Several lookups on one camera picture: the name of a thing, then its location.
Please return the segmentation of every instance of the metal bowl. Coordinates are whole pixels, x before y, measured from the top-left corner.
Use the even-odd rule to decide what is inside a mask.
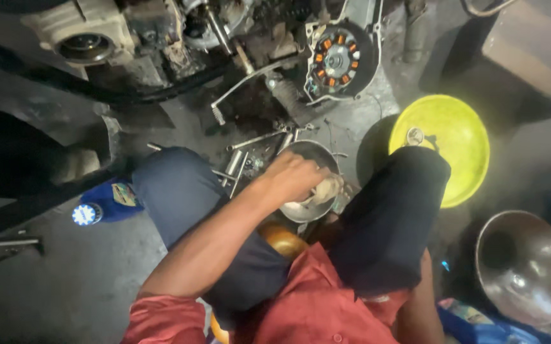
[[[487,297],[506,317],[551,324],[551,226],[525,211],[505,211],[484,225],[475,268]]]
[[[319,167],[328,167],[331,172],[339,174],[339,165],[337,165],[337,160],[333,157],[333,154],[331,154],[326,147],[320,145],[316,141],[295,141],[288,145],[287,149],[301,155],[305,159],[316,161]],[[325,216],[326,213],[329,212],[330,208],[333,207],[334,202],[334,198],[323,204],[310,203],[306,206],[303,206],[298,202],[289,202],[284,204],[279,209],[292,221],[295,221],[296,223],[306,223]]]

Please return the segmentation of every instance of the yellow basin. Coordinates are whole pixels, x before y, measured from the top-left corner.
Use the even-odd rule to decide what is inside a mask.
[[[408,145],[409,129],[424,134],[420,146],[435,149],[426,139],[434,135],[440,155],[452,167],[441,208],[455,207],[469,199],[488,171],[490,144],[486,128],[469,105],[444,95],[426,96],[409,105],[396,120],[388,152]]]

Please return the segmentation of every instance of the wrist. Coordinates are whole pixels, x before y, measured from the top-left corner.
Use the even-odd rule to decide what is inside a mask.
[[[241,191],[238,197],[246,199],[253,208],[262,210],[268,215],[283,204],[273,197],[271,189],[271,182],[263,176],[259,176]]]

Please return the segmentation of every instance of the leg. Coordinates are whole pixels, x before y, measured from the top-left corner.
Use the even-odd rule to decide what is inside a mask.
[[[329,257],[342,281],[361,296],[417,285],[449,177],[450,167],[437,152],[394,152],[340,217],[344,231]]]
[[[182,147],[152,154],[134,172],[133,184],[168,249],[229,200],[207,162]],[[220,326],[233,329],[235,319],[278,293],[289,265],[254,232],[203,299],[214,308]]]

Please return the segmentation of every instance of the hand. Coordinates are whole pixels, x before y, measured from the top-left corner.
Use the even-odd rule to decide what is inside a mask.
[[[262,184],[265,197],[280,207],[286,202],[306,199],[311,188],[329,174],[328,168],[319,168],[314,160],[305,160],[292,151],[283,151],[255,182]]]

